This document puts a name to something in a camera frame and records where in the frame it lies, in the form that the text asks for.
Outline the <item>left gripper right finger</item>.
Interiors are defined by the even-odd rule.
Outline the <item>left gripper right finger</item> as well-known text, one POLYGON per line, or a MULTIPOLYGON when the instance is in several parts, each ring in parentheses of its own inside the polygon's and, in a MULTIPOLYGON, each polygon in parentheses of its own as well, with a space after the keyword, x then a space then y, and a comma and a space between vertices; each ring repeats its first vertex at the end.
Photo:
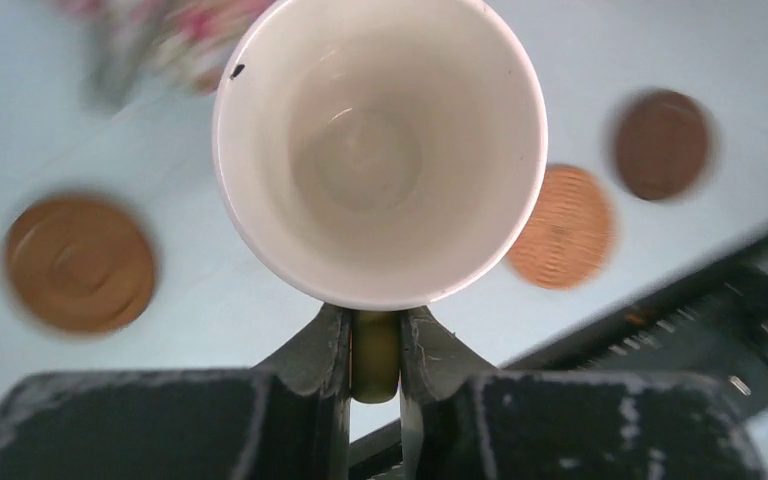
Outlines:
POLYGON ((643 371, 506 371, 427 308, 400 315, 408 479, 764 479, 712 378, 643 371))

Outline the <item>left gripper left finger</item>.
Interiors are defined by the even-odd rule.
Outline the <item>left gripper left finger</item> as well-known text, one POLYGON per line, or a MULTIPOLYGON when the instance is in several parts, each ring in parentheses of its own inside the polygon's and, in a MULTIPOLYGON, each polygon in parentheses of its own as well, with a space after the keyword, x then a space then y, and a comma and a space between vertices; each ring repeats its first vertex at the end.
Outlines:
POLYGON ((48 372, 0 402, 0 479, 344 479, 351 314, 252 368, 48 372))

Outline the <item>woven rattan coaster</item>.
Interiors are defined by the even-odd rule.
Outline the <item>woven rattan coaster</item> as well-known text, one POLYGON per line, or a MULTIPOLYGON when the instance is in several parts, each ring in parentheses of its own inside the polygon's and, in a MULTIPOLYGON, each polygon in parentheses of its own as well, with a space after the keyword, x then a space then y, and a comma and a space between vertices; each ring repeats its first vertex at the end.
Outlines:
POLYGON ((615 239, 613 206, 598 179, 582 168, 551 165, 534 211, 506 259, 533 285, 570 290, 602 270, 615 239))

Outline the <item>light brown wooden coaster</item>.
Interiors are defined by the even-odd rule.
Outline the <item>light brown wooden coaster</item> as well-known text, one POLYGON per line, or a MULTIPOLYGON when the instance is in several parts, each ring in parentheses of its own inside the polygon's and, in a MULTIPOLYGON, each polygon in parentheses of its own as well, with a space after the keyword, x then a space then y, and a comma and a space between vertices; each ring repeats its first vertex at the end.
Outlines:
POLYGON ((103 334, 134 322, 154 297, 157 262, 136 217, 88 192, 58 192, 28 206, 6 232, 6 281, 42 324, 103 334))

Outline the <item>yellow mug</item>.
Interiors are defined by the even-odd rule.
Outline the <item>yellow mug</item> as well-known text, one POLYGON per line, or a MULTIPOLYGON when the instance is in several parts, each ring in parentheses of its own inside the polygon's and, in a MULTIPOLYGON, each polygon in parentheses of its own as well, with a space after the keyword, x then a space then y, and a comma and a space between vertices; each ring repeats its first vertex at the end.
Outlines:
POLYGON ((236 45, 214 169, 253 254, 298 291, 382 317, 484 276, 530 217, 544 95, 484 1, 278 1, 236 45))

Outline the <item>dark brown wooden coaster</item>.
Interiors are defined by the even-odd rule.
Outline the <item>dark brown wooden coaster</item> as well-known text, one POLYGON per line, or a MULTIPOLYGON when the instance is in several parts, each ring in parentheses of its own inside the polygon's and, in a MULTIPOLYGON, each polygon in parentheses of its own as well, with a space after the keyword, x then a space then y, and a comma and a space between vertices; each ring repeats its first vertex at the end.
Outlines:
POLYGON ((665 201, 689 191, 712 156, 714 130, 703 106, 669 89, 649 89, 629 101, 613 136, 619 179, 635 197, 665 201))

